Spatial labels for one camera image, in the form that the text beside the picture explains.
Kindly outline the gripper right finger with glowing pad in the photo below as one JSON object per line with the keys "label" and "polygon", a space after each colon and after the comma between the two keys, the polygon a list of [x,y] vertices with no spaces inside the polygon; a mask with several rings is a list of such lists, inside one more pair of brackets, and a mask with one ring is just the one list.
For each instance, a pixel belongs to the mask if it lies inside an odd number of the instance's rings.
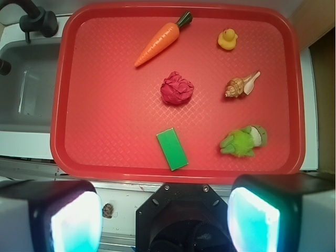
{"label": "gripper right finger with glowing pad", "polygon": [[335,251],[335,176],[241,175],[227,223],[237,251]]}

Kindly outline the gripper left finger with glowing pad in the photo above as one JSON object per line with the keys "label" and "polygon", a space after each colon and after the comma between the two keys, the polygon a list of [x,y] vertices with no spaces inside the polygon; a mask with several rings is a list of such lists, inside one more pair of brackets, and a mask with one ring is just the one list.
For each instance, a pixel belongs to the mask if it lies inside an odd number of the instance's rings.
{"label": "gripper left finger with glowing pad", "polygon": [[97,251],[102,224],[88,181],[1,182],[1,251]]}

